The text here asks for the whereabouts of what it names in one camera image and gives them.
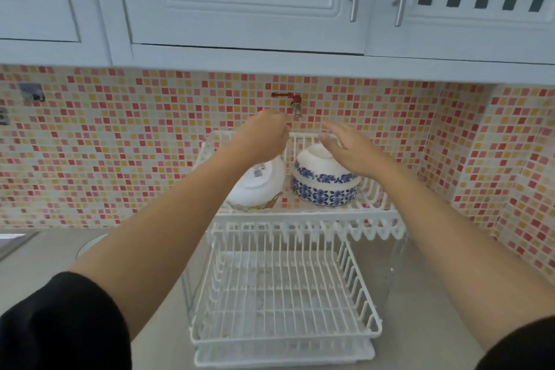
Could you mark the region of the person's right hand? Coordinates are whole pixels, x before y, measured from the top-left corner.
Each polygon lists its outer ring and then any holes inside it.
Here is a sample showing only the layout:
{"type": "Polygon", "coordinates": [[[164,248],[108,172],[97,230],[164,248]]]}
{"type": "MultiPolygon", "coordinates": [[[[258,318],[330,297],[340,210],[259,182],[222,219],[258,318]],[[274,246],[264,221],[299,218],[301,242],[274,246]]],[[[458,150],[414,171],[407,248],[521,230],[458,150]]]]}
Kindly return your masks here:
{"type": "Polygon", "coordinates": [[[336,161],[356,176],[377,179],[391,158],[375,146],[364,134],[348,127],[343,142],[347,153],[332,153],[336,161]]]}

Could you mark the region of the person's left hand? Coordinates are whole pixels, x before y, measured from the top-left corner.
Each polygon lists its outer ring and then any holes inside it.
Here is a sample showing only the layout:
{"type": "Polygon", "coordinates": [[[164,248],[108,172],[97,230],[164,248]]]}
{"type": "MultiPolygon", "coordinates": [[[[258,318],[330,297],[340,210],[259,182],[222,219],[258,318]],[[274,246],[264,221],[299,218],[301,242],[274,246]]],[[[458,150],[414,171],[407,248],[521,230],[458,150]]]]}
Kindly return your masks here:
{"type": "Polygon", "coordinates": [[[281,155],[289,139],[273,141],[264,135],[264,111],[246,120],[229,142],[232,152],[248,166],[268,162],[281,155]]]}

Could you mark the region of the person's left forearm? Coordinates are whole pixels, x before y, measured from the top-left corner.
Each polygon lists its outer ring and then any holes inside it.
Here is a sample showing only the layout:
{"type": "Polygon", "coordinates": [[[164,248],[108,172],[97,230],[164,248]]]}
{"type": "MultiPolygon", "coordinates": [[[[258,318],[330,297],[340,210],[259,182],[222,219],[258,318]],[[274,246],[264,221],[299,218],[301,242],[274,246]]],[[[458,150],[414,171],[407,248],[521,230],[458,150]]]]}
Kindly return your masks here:
{"type": "Polygon", "coordinates": [[[233,186],[260,162],[253,149],[227,144],[71,266],[114,300],[131,340],[176,285],[233,186]]]}

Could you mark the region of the person's right forearm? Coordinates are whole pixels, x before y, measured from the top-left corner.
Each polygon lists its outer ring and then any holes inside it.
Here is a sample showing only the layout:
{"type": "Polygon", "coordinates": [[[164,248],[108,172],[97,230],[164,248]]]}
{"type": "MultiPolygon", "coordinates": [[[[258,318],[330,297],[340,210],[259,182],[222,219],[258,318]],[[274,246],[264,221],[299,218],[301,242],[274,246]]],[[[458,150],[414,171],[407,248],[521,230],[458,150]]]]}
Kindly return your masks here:
{"type": "Polygon", "coordinates": [[[555,287],[389,157],[369,175],[391,198],[414,243],[483,349],[555,317],[555,287]]]}

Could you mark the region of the small blue patterned bowl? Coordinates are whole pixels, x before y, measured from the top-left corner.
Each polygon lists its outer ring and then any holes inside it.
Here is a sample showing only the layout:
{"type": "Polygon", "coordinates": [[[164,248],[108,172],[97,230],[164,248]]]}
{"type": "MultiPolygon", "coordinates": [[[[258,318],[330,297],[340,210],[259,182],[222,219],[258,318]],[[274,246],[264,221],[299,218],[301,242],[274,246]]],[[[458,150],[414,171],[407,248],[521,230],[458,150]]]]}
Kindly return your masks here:
{"type": "Polygon", "coordinates": [[[339,164],[322,143],[310,145],[298,154],[293,176],[310,186],[340,184],[351,187],[361,182],[361,177],[339,164]]]}

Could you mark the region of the large blue patterned bowl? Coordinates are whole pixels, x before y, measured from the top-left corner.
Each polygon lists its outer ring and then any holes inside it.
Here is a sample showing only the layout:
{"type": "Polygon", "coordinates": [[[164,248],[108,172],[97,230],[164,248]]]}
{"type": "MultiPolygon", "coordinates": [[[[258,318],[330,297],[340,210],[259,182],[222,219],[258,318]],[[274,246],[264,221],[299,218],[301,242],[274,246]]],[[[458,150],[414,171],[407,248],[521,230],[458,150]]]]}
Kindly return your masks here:
{"type": "Polygon", "coordinates": [[[347,183],[321,183],[301,176],[291,176],[292,191],[303,201],[323,207],[350,204],[357,195],[361,177],[347,183]]]}

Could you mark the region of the white floral bowl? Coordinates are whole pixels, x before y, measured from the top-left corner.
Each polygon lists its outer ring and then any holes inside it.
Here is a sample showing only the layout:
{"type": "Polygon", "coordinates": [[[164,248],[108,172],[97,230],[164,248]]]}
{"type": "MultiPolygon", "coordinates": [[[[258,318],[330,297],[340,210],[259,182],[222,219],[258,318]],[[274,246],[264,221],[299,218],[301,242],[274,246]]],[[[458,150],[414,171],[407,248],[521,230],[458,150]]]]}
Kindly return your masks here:
{"type": "Polygon", "coordinates": [[[284,188],[285,171],[280,156],[256,164],[234,185],[226,203],[231,208],[243,212],[273,208],[284,188]]]}

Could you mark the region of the round glass lid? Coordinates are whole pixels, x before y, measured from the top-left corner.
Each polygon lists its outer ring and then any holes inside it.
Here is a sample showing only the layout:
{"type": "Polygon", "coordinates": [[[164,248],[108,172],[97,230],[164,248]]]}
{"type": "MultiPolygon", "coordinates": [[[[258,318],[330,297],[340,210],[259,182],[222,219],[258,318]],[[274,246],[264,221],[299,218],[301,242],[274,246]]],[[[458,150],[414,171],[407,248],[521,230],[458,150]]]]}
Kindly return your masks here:
{"type": "Polygon", "coordinates": [[[79,259],[83,254],[85,254],[88,250],[90,250],[93,246],[95,246],[98,242],[100,242],[103,238],[105,238],[108,233],[103,233],[99,236],[94,237],[93,239],[87,241],[77,252],[75,259],[79,259]]]}

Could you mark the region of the white plastic drip tray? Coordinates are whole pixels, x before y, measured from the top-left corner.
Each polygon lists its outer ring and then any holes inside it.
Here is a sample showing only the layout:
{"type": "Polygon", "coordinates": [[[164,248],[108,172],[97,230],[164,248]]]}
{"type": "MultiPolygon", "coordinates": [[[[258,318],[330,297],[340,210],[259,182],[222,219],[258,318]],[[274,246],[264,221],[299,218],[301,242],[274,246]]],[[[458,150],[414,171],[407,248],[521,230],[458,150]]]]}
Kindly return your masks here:
{"type": "Polygon", "coordinates": [[[285,339],[201,345],[194,356],[198,368],[236,370],[263,367],[348,365],[373,360],[370,339],[285,339]]]}

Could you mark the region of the black right sleeve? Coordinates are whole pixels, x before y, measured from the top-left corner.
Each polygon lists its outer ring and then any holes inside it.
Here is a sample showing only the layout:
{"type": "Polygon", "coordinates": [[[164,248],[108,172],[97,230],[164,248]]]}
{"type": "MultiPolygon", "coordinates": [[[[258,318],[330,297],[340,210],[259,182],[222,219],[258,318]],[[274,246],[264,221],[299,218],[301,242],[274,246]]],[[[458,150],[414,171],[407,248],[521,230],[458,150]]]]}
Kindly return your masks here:
{"type": "Polygon", "coordinates": [[[475,370],[555,370],[555,316],[512,331],[485,353],[475,370]]]}

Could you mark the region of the black sleeve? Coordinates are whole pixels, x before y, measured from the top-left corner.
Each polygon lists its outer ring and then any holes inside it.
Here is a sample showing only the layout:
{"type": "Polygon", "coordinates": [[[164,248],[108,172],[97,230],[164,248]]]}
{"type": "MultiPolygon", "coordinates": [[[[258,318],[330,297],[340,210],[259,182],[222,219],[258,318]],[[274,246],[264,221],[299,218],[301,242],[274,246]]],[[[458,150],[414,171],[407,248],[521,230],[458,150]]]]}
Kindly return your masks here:
{"type": "Polygon", "coordinates": [[[0,316],[0,370],[132,370],[127,324],[99,285],[58,273],[0,316]]]}
{"type": "Polygon", "coordinates": [[[512,331],[485,353],[475,370],[555,370],[555,316],[512,331]]]}

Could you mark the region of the steel sink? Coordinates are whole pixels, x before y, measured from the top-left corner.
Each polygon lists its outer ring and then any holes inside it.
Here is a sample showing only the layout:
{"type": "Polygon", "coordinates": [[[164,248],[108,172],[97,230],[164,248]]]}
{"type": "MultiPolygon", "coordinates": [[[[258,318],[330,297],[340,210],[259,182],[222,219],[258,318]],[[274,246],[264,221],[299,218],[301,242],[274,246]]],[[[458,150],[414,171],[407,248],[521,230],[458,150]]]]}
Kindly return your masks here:
{"type": "Polygon", "coordinates": [[[0,231],[0,262],[24,246],[40,231],[0,231]]]}

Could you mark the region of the black left sleeve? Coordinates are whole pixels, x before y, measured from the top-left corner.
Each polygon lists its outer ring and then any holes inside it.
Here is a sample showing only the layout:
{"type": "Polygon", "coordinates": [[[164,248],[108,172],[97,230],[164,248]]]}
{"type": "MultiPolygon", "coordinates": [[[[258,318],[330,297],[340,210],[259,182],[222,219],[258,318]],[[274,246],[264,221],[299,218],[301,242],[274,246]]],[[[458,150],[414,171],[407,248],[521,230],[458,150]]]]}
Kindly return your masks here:
{"type": "Polygon", "coordinates": [[[132,370],[127,324],[99,285],[58,273],[0,316],[0,370],[132,370]]]}

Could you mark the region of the red wall tap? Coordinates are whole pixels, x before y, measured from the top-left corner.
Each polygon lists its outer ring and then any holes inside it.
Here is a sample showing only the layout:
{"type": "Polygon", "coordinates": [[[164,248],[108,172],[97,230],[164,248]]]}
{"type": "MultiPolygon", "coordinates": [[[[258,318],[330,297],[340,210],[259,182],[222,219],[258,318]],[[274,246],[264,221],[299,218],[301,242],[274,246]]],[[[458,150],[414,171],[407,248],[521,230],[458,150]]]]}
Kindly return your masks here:
{"type": "Polygon", "coordinates": [[[290,101],[290,108],[296,119],[302,117],[302,97],[294,92],[272,92],[272,98],[285,98],[290,101]]]}

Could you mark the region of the metal wall hook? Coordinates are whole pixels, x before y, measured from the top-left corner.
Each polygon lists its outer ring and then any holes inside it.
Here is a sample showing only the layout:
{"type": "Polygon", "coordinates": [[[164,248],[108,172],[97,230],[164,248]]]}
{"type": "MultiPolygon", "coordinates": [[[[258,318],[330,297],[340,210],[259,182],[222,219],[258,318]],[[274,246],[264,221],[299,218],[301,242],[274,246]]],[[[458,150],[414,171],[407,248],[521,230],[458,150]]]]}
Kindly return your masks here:
{"type": "Polygon", "coordinates": [[[44,102],[45,91],[42,84],[32,82],[20,82],[17,84],[22,98],[26,102],[44,102]]]}

